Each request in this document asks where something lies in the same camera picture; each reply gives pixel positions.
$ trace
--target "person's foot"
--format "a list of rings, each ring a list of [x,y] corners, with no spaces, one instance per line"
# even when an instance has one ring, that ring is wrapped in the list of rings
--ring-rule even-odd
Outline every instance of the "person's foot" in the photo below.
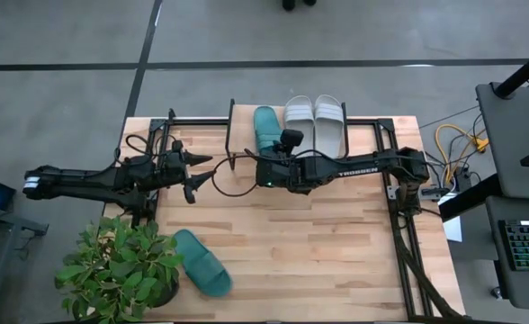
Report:
[[[284,10],[286,11],[292,11],[292,9],[294,9],[294,6],[296,5],[296,2],[296,0],[282,0],[282,8],[284,8]]]

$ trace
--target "teal slide sandal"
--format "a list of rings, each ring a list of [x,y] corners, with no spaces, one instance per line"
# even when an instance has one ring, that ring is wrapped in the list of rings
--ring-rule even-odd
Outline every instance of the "teal slide sandal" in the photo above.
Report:
[[[232,280],[229,273],[191,231],[181,229],[174,238],[176,253],[184,256],[184,271],[201,293],[221,297],[230,292]]]
[[[281,125],[276,119],[274,109],[260,106],[255,109],[256,149],[260,153],[263,149],[271,148],[276,140],[281,140]]]

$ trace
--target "wooden table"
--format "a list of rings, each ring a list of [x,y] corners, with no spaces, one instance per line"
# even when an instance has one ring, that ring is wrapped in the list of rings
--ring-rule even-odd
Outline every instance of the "wooden table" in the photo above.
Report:
[[[231,119],[231,152],[254,150],[255,106],[238,106]],[[275,107],[278,113],[282,107]],[[414,116],[393,116],[399,147],[423,149]],[[150,118],[129,118],[123,137],[147,135]],[[191,174],[213,169],[226,157],[224,126],[172,127],[170,133],[196,154],[212,155]],[[372,129],[349,127],[350,154],[374,151]],[[136,155],[124,144],[124,156]],[[250,158],[232,172],[223,164],[215,177],[228,193],[241,193],[255,181]],[[405,320],[390,217],[380,175],[337,179],[310,195],[256,188],[241,198],[219,194],[208,182],[196,204],[184,200],[182,186],[162,190],[157,222],[162,234],[189,229],[220,259],[234,287],[224,298],[201,295],[186,275],[174,300],[149,310],[146,320],[188,321],[370,321]],[[429,209],[437,210],[432,202]],[[119,214],[107,206],[105,216]],[[443,223],[423,213],[415,218],[425,270],[451,304],[464,313]],[[414,277],[411,289],[422,314]]]

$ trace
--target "potted plant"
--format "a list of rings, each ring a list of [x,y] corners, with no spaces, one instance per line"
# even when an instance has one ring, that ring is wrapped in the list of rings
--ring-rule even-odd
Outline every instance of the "potted plant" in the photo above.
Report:
[[[154,221],[132,229],[120,217],[103,217],[99,225],[80,233],[77,252],[55,277],[58,289],[68,288],[67,312],[98,324],[138,321],[146,308],[175,297],[183,256],[174,238],[158,235]]]

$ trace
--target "gray floor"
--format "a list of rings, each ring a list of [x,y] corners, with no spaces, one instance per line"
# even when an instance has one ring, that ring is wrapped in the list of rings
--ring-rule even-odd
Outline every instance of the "gray floor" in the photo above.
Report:
[[[165,0],[150,62],[295,59],[529,58],[529,0],[318,0],[293,13],[280,1]],[[153,0],[0,0],[0,64],[138,62]],[[224,116],[242,104],[284,104],[294,95],[334,95],[354,115],[416,115],[421,125],[476,105],[474,86],[503,80],[517,66],[260,68],[148,71],[137,116]],[[135,72],[0,72],[0,181],[22,185],[43,164],[101,168],[112,158]],[[478,109],[448,121],[468,130]],[[435,128],[421,130],[439,156]],[[455,135],[441,134],[448,146]],[[466,142],[454,150],[457,154]],[[494,172],[490,152],[472,157],[482,177]],[[0,323],[65,320],[52,276],[76,234],[102,205],[69,198],[16,210],[50,224],[15,258],[0,301]],[[489,261],[454,250],[467,314],[529,323],[529,310],[489,296]]]

